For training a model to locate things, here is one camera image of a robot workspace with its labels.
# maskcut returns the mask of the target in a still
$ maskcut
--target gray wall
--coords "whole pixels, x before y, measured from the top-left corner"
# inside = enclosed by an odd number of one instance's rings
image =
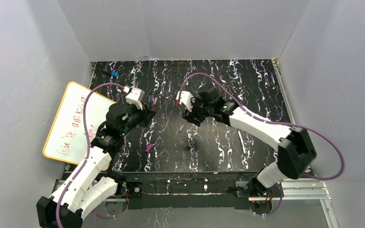
[[[298,123],[343,150],[346,169],[327,183],[341,227],[365,227],[365,0],[311,0],[279,68]],[[318,175],[339,168],[335,152],[315,140]]]
[[[91,61],[279,57],[309,0],[58,0]]]
[[[67,83],[90,71],[57,1],[0,0],[0,228],[38,227],[37,200],[64,170],[42,148]]]

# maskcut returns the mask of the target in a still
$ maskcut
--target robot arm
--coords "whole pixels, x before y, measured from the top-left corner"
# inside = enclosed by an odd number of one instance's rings
[[[278,152],[278,160],[265,167],[247,184],[248,193],[263,195],[285,178],[297,179],[316,157],[305,129],[268,124],[247,115],[233,100],[225,101],[215,87],[198,92],[194,97],[182,91],[180,103],[185,106],[183,119],[200,126],[206,117],[246,131],[261,139]]]
[[[37,202],[39,224],[43,228],[57,228],[55,209],[60,195],[70,181],[72,184],[65,192],[60,206],[60,218],[64,228],[80,228],[85,217],[102,201],[121,191],[119,183],[124,182],[122,176],[110,170],[106,176],[91,186],[97,174],[111,162],[119,149],[124,145],[125,135],[137,125],[147,126],[156,112],[142,102],[144,91],[138,88],[125,87],[128,93],[128,106],[113,104],[109,107],[104,121],[98,128],[91,142],[89,158],[83,161],[61,187],[49,198],[41,197]]]

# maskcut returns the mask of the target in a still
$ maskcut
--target pink object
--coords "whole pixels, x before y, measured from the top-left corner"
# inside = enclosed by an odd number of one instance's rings
[[[152,144],[150,144],[150,145],[147,147],[146,152],[147,152],[147,153],[149,153],[149,152],[150,152],[150,150],[152,149],[152,147],[153,147],[153,145],[152,145]]]

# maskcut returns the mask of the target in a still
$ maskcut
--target pen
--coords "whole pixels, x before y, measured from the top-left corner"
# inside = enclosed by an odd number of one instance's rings
[[[147,147],[146,152],[147,152],[147,153],[149,153],[149,152],[150,152],[150,150],[152,149],[152,147],[153,147],[153,145],[152,145],[152,144],[150,144],[150,145]]]
[[[181,125],[180,129],[178,130],[179,132],[183,132],[183,129],[184,129],[185,125]]]
[[[156,108],[156,103],[157,103],[157,97],[155,97],[154,101],[153,101],[153,110],[154,110],[154,108]]]
[[[243,137],[241,136],[240,131],[239,131],[239,138],[240,138],[240,143],[241,143],[241,147],[243,149],[244,156],[247,156],[247,153],[246,153],[246,150],[245,150],[245,147],[244,147]]]
[[[152,108],[153,107],[153,95],[152,94],[149,94],[149,108]]]
[[[108,75],[108,76],[118,77],[118,73],[115,71],[111,71],[111,70],[103,70],[103,74]]]

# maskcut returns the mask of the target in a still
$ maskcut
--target blue object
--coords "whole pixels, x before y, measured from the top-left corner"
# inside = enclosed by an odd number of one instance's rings
[[[104,69],[103,70],[103,73],[106,74],[106,75],[108,75],[108,76],[118,77],[118,73],[115,72],[115,71],[111,71],[111,70]]]

